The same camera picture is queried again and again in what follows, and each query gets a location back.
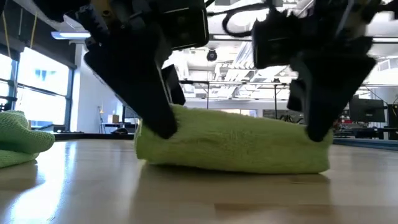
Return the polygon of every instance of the folded towel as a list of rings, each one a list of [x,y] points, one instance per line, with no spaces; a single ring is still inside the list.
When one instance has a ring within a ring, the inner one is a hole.
[[[53,134],[29,130],[23,112],[0,113],[0,167],[31,161],[50,149],[54,141]]]
[[[178,131],[168,140],[141,125],[135,140],[139,159],[258,174],[316,174],[329,169],[332,134],[313,142],[299,124],[182,106],[173,106],[173,111]]]

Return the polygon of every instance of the security camera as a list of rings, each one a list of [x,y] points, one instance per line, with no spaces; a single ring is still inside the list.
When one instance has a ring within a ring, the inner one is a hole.
[[[216,50],[210,49],[209,52],[207,53],[207,61],[214,62],[215,60],[217,60]]]

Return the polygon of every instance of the green cloth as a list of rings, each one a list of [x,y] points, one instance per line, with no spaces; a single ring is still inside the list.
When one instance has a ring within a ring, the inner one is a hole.
[[[173,106],[173,111],[178,131],[168,140],[141,125],[135,140],[139,159],[258,174],[317,174],[329,169],[331,133],[323,142],[312,142],[299,124],[182,106]]]
[[[0,168],[31,161],[54,141],[53,134],[29,130],[23,112],[0,113]]]

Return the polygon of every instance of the green towel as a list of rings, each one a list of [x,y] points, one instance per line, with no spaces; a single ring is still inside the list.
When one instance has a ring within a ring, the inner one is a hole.
[[[53,134],[29,130],[24,112],[0,113],[0,168],[31,161],[54,141]]]
[[[258,174],[316,174],[329,169],[332,134],[323,142],[312,142],[299,124],[182,106],[173,106],[173,111],[178,131],[168,140],[141,125],[135,140],[139,159]]]

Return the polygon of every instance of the computer monitor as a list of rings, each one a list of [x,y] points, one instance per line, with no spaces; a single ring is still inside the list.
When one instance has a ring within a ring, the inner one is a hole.
[[[353,98],[349,102],[349,117],[352,121],[386,122],[382,100]]]

